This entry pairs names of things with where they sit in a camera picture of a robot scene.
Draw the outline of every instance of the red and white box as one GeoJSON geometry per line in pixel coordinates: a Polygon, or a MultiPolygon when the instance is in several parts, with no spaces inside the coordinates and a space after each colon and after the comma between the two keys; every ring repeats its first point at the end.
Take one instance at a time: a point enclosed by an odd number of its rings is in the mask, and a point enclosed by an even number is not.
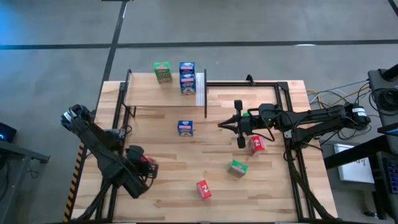
{"type": "Polygon", "coordinates": [[[258,156],[266,152],[266,149],[264,147],[264,144],[262,143],[260,136],[253,136],[249,140],[248,147],[251,156],[258,156]]]}
{"type": "Polygon", "coordinates": [[[206,180],[197,182],[197,188],[202,199],[211,197],[210,189],[207,186],[206,180]]]}

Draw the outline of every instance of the desk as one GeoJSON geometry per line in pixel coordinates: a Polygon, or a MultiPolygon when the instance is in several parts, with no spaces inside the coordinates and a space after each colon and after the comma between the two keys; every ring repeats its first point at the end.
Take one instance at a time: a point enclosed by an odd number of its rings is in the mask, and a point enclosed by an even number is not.
{"type": "MultiPolygon", "coordinates": [[[[310,109],[303,81],[288,81],[294,111],[310,109]]],[[[111,128],[120,82],[104,82],[95,123],[111,128]]],[[[265,141],[267,153],[249,157],[239,149],[233,132],[220,129],[217,123],[235,114],[233,101],[243,101],[244,110],[261,103],[275,103],[274,90],[266,87],[209,87],[207,118],[198,107],[137,107],[133,130],[126,145],[137,144],[159,163],[159,173],[151,189],[133,199],[118,190],[114,222],[274,222],[297,221],[283,136],[272,130],[275,142],[265,141]],[[193,120],[194,137],[177,134],[177,121],[193,120]],[[237,179],[227,173],[237,159],[248,165],[247,174],[237,179]],[[212,197],[201,200],[196,189],[206,179],[212,197]]],[[[333,196],[318,149],[306,148],[303,157],[310,187],[320,203],[337,217],[333,196]]],[[[72,218],[81,215],[94,199],[101,185],[96,159],[85,160],[76,194],[72,218]]],[[[308,213],[303,193],[303,212],[308,213]]]]}

